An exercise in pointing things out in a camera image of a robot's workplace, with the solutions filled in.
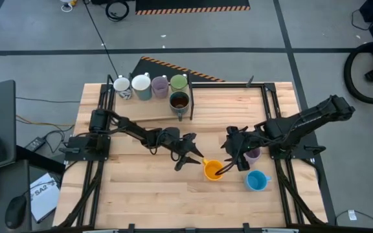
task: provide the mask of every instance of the white paper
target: white paper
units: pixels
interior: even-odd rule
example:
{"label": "white paper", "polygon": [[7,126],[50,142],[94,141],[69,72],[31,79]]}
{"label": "white paper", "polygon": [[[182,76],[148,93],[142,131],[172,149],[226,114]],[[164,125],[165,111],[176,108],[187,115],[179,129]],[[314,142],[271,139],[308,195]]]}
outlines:
{"label": "white paper", "polygon": [[355,210],[348,210],[348,215],[349,215],[349,219],[350,219],[351,221],[356,221]]}
{"label": "white paper", "polygon": [[57,182],[48,173],[34,181],[30,188],[33,188],[30,190],[31,212],[34,219],[39,222],[57,207],[60,190]]}

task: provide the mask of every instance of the purple cup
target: purple cup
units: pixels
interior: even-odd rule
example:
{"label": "purple cup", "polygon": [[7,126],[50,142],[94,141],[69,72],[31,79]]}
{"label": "purple cup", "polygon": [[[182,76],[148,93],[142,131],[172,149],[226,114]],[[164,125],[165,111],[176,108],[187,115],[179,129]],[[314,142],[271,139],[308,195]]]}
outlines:
{"label": "purple cup", "polygon": [[244,154],[249,164],[255,163],[262,155],[262,150],[260,148],[253,149]]}
{"label": "purple cup", "polygon": [[156,98],[166,98],[168,96],[169,82],[165,75],[154,78],[151,85]]}

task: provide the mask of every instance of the computer mouse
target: computer mouse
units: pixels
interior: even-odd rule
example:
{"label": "computer mouse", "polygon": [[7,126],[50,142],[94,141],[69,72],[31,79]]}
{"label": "computer mouse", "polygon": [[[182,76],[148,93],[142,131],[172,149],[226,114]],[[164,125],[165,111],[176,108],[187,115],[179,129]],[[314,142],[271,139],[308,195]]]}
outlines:
{"label": "computer mouse", "polygon": [[14,197],[5,212],[5,225],[9,229],[15,229],[23,223],[27,199],[24,195]]}

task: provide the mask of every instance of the concrete floor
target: concrete floor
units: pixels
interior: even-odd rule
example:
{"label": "concrete floor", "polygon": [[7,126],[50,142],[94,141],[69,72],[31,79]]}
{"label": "concrete floor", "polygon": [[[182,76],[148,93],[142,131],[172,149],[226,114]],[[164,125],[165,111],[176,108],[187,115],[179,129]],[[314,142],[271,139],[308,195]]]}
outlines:
{"label": "concrete floor", "polygon": [[[250,0],[251,10],[135,16],[131,12],[119,23],[107,20],[104,9],[89,5],[89,9],[109,49],[171,48],[281,48],[283,52],[230,53],[164,53],[111,55],[121,74],[133,70],[141,56],[188,67],[227,81],[244,81],[254,75],[254,81],[301,82],[299,100],[315,105],[330,94],[343,96],[357,111],[348,122],[328,124],[316,131],[318,143],[326,146],[322,154],[336,214],[356,209],[373,216],[373,105],[353,99],[346,91],[342,69],[348,54],[295,53],[295,65],[289,62],[292,49],[354,48],[372,41],[369,32],[350,25],[350,13],[364,0]],[[89,54],[103,49],[84,5],[79,2],[71,13],[60,10],[59,1],[10,0],[0,9],[0,50],[25,50],[27,54],[45,50],[86,50],[87,55],[27,55],[0,56],[0,81],[13,79],[17,95],[51,100],[79,100],[84,83],[104,82],[113,69],[106,55]],[[277,17],[280,5],[289,43],[282,37],[283,28]],[[358,24],[365,26],[361,17]],[[354,64],[353,74],[359,89],[373,96],[373,84],[362,81],[362,74],[372,68],[373,58],[361,55]],[[35,121],[72,124],[78,104],[50,104],[17,101],[17,114]],[[18,123],[17,143],[24,146],[37,136],[52,130],[47,126]],[[59,138],[53,136],[55,144]],[[44,147],[41,154],[55,157]],[[32,170],[31,179],[41,175]],[[357,215],[349,221],[339,218],[340,225],[370,227],[373,222]],[[51,225],[52,216],[33,228]]]}

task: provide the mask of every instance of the orange cup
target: orange cup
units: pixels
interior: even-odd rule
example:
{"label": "orange cup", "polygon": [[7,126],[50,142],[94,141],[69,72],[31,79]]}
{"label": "orange cup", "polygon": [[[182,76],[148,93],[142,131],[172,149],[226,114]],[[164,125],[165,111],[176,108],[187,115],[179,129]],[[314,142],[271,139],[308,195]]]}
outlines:
{"label": "orange cup", "polygon": [[208,180],[217,181],[223,177],[223,175],[215,174],[223,168],[223,164],[220,161],[208,161],[207,159],[203,159],[202,162],[204,163],[204,175]]}

